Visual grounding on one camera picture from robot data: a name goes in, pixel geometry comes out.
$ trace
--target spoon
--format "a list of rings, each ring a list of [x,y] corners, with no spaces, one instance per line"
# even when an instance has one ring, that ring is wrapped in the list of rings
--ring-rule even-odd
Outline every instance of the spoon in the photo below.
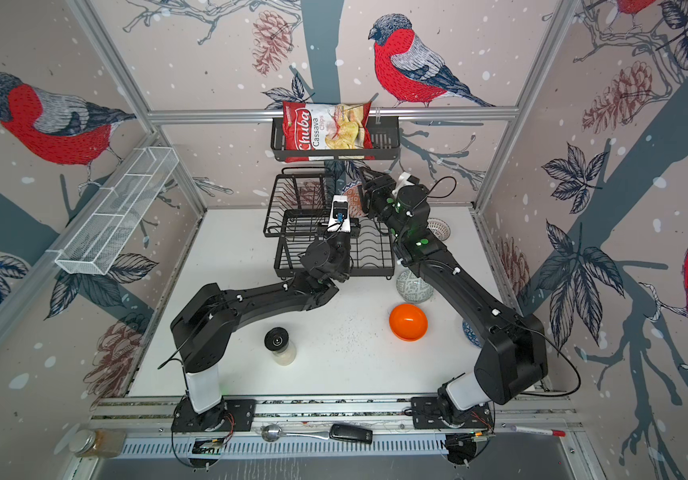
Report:
[[[313,433],[287,433],[276,423],[263,426],[261,428],[261,437],[268,442],[276,442],[280,437],[313,437],[327,440],[330,438],[328,432],[313,432]]]

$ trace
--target salt shaker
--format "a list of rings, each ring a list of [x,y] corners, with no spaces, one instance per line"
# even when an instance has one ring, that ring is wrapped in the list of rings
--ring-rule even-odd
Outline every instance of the salt shaker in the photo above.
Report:
[[[69,441],[69,449],[78,458],[116,457],[123,451],[125,431],[97,428],[80,430]]]
[[[280,326],[266,333],[264,346],[272,352],[272,358],[278,365],[290,365],[296,358],[296,346],[288,338],[288,331]]]

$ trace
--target chip bag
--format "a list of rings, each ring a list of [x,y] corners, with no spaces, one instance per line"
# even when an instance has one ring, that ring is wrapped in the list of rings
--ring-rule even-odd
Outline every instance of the chip bag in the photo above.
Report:
[[[332,105],[282,103],[282,132],[286,150],[346,150],[373,148],[366,129],[371,104]],[[363,156],[341,157],[363,159]],[[313,160],[331,160],[317,157]],[[306,161],[307,157],[292,157],[286,162]]]

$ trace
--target white wire basket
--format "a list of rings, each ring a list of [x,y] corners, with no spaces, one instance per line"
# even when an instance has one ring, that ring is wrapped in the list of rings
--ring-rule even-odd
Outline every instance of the white wire basket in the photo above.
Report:
[[[68,274],[106,275],[179,163],[173,148],[138,151],[128,172],[56,259]]]

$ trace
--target car key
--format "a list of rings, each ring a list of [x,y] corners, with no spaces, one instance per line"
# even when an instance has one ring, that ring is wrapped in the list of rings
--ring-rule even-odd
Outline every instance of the car key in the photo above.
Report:
[[[367,428],[334,423],[331,426],[330,438],[342,442],[358,442],[370,445],[373,442],[373,431]]]

